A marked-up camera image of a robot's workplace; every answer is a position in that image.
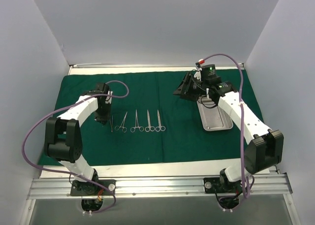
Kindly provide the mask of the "steel tweezers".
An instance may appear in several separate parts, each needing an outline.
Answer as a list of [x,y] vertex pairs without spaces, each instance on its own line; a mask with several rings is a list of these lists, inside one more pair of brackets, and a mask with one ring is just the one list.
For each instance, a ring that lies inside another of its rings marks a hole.
[[111,132],[113,132],[113,116],[110,117],[109,124],[110,124]]

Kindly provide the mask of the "steel hemostat forceps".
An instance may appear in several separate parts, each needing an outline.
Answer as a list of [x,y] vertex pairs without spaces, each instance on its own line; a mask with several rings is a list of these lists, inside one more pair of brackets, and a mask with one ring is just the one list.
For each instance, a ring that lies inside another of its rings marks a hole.
[[125,113],[121,124],[119,126],[115,126],[115,131],[121,130],[123,133],[127,132],[127,128],[125,127],[126,117],[127,117],[127,112]]
[[136,131],[139,132],[143,132],[144,131],[144,127],[140,126],[139,121],[138,121],[138,113],[137,113],[137,109],[135,110],[135,123],[134,126],[130,128],[130,132],[131,133],[135,133]]

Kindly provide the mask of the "steel instrument tray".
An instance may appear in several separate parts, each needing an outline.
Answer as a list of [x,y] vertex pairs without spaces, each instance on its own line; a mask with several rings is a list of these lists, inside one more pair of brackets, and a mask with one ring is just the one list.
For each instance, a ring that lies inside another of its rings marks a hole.
[[205,131],[229,130],[233,128],[233,121],[229,115],[215,105],[206,96],[201,96],[197,101],[197,106]]

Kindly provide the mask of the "steel surgical scissors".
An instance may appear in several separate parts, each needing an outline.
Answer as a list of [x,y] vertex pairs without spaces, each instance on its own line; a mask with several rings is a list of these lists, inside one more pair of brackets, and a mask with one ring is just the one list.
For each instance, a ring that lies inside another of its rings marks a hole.
[[151,125],[151,118],[150,118],[149,110],[147,110],[147,123],[148,123],[148,125],[145,127],[145,132],[155,131],[155,127]]
[[158,126],[155,127],[155,131],[156,132],[160,132],[160,131],[165,131],[166,127],[162,125],[161,123],[161,117],[160,117],[160,112],[159,110],[157,110],[157,122],[158,122]]

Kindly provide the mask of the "dark green surgical cloth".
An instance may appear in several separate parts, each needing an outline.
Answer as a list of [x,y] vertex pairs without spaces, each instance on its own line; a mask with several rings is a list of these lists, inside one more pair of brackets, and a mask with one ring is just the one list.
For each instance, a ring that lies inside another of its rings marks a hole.
[[[144,72],[104,75],[69,75],[61,83],[56,108],[75,103],[97,83],[108,83],[114,95],[110,124],[90,116],[81,127],[83,156],[92,165],[120,165],[162,162],[235,159],[240,156],[240,131],[208,132],[203,129],[196,102],[173,95],[185,73]],[[147,110],[151,125],[158,126],[157,110],[166,127],[160,132],[130,132],[137,109],[140,126],[146,127]],[[127,132],[115,131],[127,112]]]

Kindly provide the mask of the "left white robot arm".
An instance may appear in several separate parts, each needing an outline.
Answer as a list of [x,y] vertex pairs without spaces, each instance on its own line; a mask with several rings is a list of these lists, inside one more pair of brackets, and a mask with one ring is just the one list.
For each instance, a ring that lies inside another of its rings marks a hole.
[[94,120],[103,125],[110,119],[113,92],[105,83],[96,85],[96,89],[84,92],[71,107],[58,117],[46,121],[44,153],[65,166],[82,182],[82,190],[94,195],[99,190],[97,171],[83,156],[83,141],[80,127],[94,114]]

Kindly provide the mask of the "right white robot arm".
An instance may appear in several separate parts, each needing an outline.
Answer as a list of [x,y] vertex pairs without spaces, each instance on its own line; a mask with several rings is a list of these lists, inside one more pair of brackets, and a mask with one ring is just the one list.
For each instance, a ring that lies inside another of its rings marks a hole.
[[196,101],[205,96],[232,119],[241,132],[241,159],[220,172],[219,187],[229,192],[236,182],[244,180],[282,161],[284,135],[264,124],[245,104],[241,91],[231,82],[213,74],[204,81],[187,72],[173,93],[181,99]]

